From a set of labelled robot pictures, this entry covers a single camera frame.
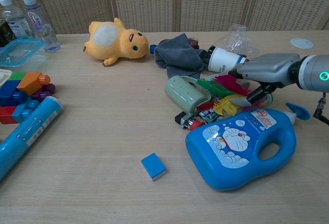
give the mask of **white cup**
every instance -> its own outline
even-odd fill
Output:
[[[226,75],[234,66],[244,63],[246,60],[247,58],[243,56],[216,47],[211,54],[208,69]]]

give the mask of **blue building block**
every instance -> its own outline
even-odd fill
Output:
[[[17,106],[25,102],[27,95],[16,89],[20,80],[7,80],[0,88],[0,106]]]
[[[141,162],[149,176],[152,178],[152,181],[157,180],[167,172],[166,167],[155,153],[145,157]]]
[[[19,104],[14,112],[12,113],[12,118],[18,123],[22,123],[40,104],[38,100],[33,100],[28,98],[26,102]]]

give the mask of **gray cloth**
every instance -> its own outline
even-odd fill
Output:
[[[207,59],[200,57],[205,53],[205,50],[192,48],[185,33],[160,43],[154,49],[155,63],[167,69],[168,78],[179,75],[199,79],[200,73],[208,68]]]

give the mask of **stuffed animal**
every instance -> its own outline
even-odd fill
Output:
[[[96,59],[104,60],[103,66],[114,64],[118,58],[137,59],[146,55],[149,43],[138,30],[126,29],[117,17],[114,22],[92,22],[90,39],[83,51]]]

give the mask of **cable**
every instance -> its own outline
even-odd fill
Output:
[[[325,92],[322,95],[322,98],[319,100],[318,102],[318,106],[317,109],[315,110],[313,117],[322,121],[323,123],[329,125],[329,119],[327,119],[325,116],[322,115],[322,111],[324,109],[324,105],[326,103],[326,99],[325,99]]]

